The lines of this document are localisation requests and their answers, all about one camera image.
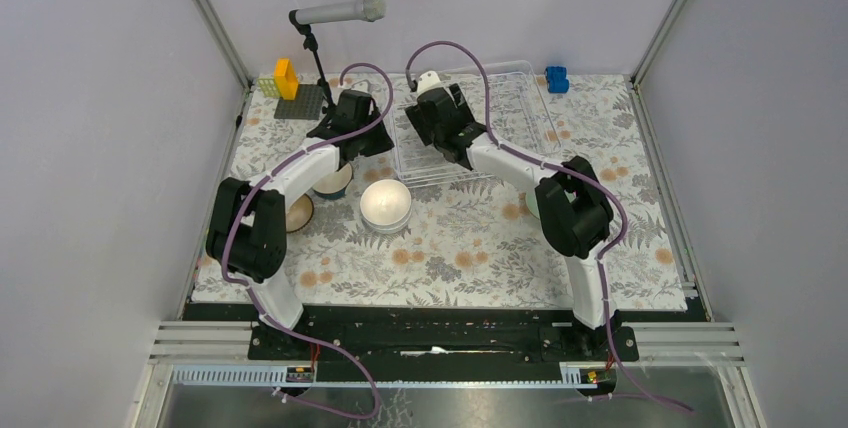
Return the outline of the teal bowl white interior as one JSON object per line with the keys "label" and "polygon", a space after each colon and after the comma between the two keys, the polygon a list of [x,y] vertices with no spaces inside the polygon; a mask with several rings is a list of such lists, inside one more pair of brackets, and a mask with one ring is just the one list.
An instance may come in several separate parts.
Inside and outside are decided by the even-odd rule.
{"label": "teal bowl white interior", "polygon": [[320,198],[336,200],[345,196],[346,190],[353,180],[354,170],[346,163],[339,170],[320,179],[312,191]]}

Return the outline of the white ribbed bowl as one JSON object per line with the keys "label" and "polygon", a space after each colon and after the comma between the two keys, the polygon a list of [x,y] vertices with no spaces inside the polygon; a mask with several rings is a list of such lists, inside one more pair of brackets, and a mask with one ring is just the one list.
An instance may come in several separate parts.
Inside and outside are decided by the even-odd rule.
{"label": "white ribbed bowl", "polygon": [[385,179],[370,184],[359,202],[364,223],[381,234],[393,234],[406,226],[411,217],[410,190],[401,182]]}

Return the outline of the dark brown patterned bowl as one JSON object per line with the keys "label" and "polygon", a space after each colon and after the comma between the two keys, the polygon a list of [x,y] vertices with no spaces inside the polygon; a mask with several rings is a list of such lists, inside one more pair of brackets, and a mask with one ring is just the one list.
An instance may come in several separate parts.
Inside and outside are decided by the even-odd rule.
{"label": "dark brown patterned bowl", "polygon": [[286,212],[286,232],[295,233],[305,228],[314,216],[314,203],[310,196],[300,196]]}

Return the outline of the pale green ceramic bowl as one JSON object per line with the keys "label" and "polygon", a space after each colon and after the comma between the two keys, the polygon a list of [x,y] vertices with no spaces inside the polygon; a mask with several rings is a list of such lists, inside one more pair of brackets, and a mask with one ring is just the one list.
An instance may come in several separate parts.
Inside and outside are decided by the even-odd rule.
{"label": "pale green ceramic bowl", "polygon": [[528,191],[525,193],[525,205],[527,207],[528,212],[534,218],[540,218],[537,199],[534,192]]}

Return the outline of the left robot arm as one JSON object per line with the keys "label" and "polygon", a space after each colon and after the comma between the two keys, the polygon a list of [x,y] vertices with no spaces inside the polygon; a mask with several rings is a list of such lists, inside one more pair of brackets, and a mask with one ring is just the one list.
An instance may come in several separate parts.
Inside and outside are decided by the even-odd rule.
{"label": "left robot arm", "polygon": [[298,324],[304,307],[283,270],[286,214],[346,163],[393,148],[384,115],[370,94],[346,89],[279,165],[249,180],[226,178],[217,188],[206,254],[219,262],[226,281],[247,289],[261,320],[275,327],[271,343],[285,358],[304,355],[311,336]]}

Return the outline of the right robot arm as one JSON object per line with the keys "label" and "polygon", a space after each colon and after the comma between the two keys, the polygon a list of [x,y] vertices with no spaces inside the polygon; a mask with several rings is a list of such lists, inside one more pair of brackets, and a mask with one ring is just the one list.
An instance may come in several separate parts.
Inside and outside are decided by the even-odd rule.
{"label": "right robot arm", "polygon": [[573,313],[583,324],[573,334],[575,350],[597,360],[613,346],[600,275],[588,259],[610,236],[614,218],[608,198],[597,187],[591,163],[574,156],[552,168],[537,155],[507,142],[495,143],[475,120],[458,84],[414,82],[416,103],[404,112],[423,144],[450,163],[500,178],[535,196],[542,233],[566,257],[573,291]]}

